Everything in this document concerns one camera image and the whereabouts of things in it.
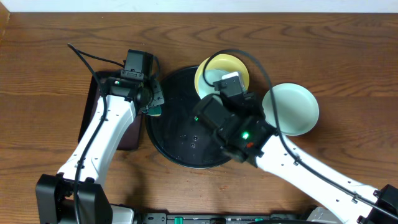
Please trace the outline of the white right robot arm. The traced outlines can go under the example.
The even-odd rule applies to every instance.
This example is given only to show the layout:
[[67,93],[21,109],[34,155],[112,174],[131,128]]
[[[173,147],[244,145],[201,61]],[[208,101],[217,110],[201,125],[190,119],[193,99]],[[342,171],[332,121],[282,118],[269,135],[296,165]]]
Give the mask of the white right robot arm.
[[397,189],[376,189],[340,174],[291,140],[317,123],[319,107],[304,87],[284,83],[259,99],[238,72],[200,93],[195,121],[226,156],[286,180],[343,223],[396,223]]

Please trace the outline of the green and yellow sponge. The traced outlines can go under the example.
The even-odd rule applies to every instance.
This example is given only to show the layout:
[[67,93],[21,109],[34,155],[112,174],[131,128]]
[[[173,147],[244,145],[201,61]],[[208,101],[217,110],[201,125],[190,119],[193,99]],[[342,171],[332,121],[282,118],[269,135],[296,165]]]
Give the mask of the green and yellow sponge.
[[160,105],[146,110],[146,115],[158,117],[162,114],[162,108]]

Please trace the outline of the mint green plate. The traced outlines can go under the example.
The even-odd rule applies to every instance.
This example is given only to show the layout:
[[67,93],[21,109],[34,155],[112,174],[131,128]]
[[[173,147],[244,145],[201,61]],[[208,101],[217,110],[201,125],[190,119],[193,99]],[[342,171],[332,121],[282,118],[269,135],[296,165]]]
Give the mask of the mint green plate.
[[320,109],[313,94],[303,86],[282,83],[272,88],[282,134],[299,136],[317,124]]
[[228,74],[229,72],[225,70],[219,69],[211,69],[206,70],[205,78],[203,78],[202,72],[198,72],[195,74],[195,88],[198,93],[200,99],[203,99],[209,94],[217,94],[219,95],[219,91],[215,90],[214,87],[209,86],[209,84],[213,84],[214,82],[220,81],[223,75]]

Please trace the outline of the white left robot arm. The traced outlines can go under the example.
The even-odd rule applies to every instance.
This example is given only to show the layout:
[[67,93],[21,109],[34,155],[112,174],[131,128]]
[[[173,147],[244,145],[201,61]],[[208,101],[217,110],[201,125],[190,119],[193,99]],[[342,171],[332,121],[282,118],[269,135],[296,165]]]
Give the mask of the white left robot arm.
[[139,112],[161,114],[158,58],[129,50],[121,69],[101,78],[96,111],[73,154],[35,187],[41,223],[133,223],[134,210],[109,203],[103,190],[116,149]]

